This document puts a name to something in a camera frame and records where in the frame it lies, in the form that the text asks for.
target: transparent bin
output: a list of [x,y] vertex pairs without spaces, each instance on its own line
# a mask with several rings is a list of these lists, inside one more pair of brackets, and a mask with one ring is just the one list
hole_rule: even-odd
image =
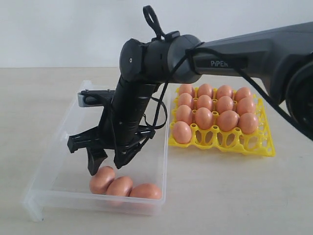
[[[84,81],[78,90],[106,90],[112,89],[105,86],[93,85]],[[170,93],[164,97],[164,103],[169,112]],[[152,123],[157,103],[149,102],[146,110],[147,120]],[[87,169],[87,151],[79,149],[71,154],[67,147],[70,135],[95,127],[102,113],[103,107],[81,108],[78,106],[77,94],[56,131],[52,143],[43,156],[34,178],[30,182],[23,206],[28,210],[34,221],[42,221],[44,207],[59,207],[96,211],[112,211],[135,214],[156,215],[161,211],[166,195],[166,168],[169,119],[166,126],[156,130],[152,140],[149,140],[142,150],[126,166],[117,170],[114,163],[114,151],[106,150],[108,158],[102,165],[114,168],[116,178],[128,175],[134,182],[134,187],[142,183],[154,183],[162,190],[159,200],[117,197],[109,195],[92,194],[89,190],[91,178]],[[160,112],[158,124],[165,121],[163,111]],[[114,206],[112,201],[119,201],[119,206]]]

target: background wall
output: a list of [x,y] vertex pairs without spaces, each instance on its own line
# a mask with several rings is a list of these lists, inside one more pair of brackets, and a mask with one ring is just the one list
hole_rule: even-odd
[[0,0],[0,67],[118,66],[125,41],[154,36],[148,4],[202,41],[313,21],[311,0]]

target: white table surface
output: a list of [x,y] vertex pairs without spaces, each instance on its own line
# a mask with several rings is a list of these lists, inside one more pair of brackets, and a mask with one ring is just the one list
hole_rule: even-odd
[[[267,104],[276,156],[170,148],[161,215],[47,208],[45,221],[32,222],[22,194],[75,92],[83,80],[114,86],[118,78],[118,69],[0,69],[0,234],[313,233],[313,143]],[[195,85],[204,82],[248,85],[217,76]]]

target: yellow egg tray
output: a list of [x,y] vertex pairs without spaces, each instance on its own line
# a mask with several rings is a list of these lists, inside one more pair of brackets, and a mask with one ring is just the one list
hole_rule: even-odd
[[[195,89],[195,98],[194,104],[195,107],[197,105],[197,91],[198,87]],[[253,95],[254,101],[256,103],[256,116],[259,119],[258,129],[249,135],[246,135],[241,132],[239,127],[234,128],[231,131],[224,132],[219,129],[216,125],[216,118],[218,117],[218,112],[216,112],[216,102],[215,93],[217,91],[216,88],[213,89],[213,117],[214,117],[214,125],[208,130],[200,129],[197,124],[192,123],[190,125],[192,131],[191,141],[187,144],[180,144],[175,141],[172,135],[172,129],[176,122],[176,110],[178,108],[178,88],[176,90],[177,97],[174,100],[175,108],[172,110],[173,120],[170,123],[170,137],[168,140],[169,146],[176,146],[187,148],[191,145],[198,147],[199,149],[210,149],[210,148],[218,148],[222,152],[236,152],[242,153],[244,155],[261,155],[267,157],[275,156],[275,149],[272,141],[272,137],[270,134],[270,128],[268,125],[268,119],[264,110],[263,101],[261,98],[257,98],[256,95]],[[236,108],[237,102],[234,101],[234,109]]]

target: egg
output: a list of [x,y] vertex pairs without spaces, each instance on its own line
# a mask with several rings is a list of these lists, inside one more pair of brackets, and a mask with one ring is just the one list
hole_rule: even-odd
[[89,182],[90,191],[94,194],[104,194],[114,179],[115,172],[112,167],[101,167]]
[[199,86],[197,91],[197,97],[201,97],[202,95],[208,95],[210,98],[213,98],[213,87],[210,84],[204,83]]
[[173,138],[177,143],[189,143],[192,137],[190,126],[183,121],[178,121],[172,129]]
[[239,115],[233,110],[227,110],[220,114],[216,119],[216,124],[222,131],[231,131],[239,121]]
[[191,125],[194,119],[194,114],[192,109],[188,105],[180,105],[176,110],[176,120],[184,121],[188,125]]
[[234,101],[229,96],[222,96],[216,102],[216,111],[221,114],[227,110],[233,110]]
[[199,108],[207,108],[208,110],[213,110],[213,101],[211,97],[206,94],[201,95],[197,100],[197,109]]
[[236,112],[240,116],[245,113],[255,113],[255,111],[256,105],[253,102],[253,99],[249,97],[241,99],[236,106]]
[[178,90],[178,94],[181,95],[183,93],[190,94],[193,98],[195,97],[195,89],[191,84],[181,84]]
[[239,118],[238,127],[244,134],[252,134],[258,129],[259,120],[253,113],[245,113]]
[[216,94],[215,94],[216,99],[219,99],[222,96],[229,96],[230,98],[233,97],[233,90],[229,85],[222,85],[216,91]]
[[188,93],[183,93],[178,97],[178,106],[180,105],[188,105],[191,109],[194,108],[194,99]]
[[207,130],[213,125],[213,114],[205,107],[197,109],[195,114],[195,122],[202,130]]
[[242,100],[243,98],[246,98],[246,97],[252,98],[251,90],[248,87],[241,87],[235,93],[234,100],[239,102],[240,100]]
[[[129,176],[121,176],[108,187],[106,195],[128,197],[133,189],[133,181]],[[112,206],[120,206],[121,201],[110,201]]]
[[155,184],[144,183],[133,188],[130,197],[161,199],[162,191]]

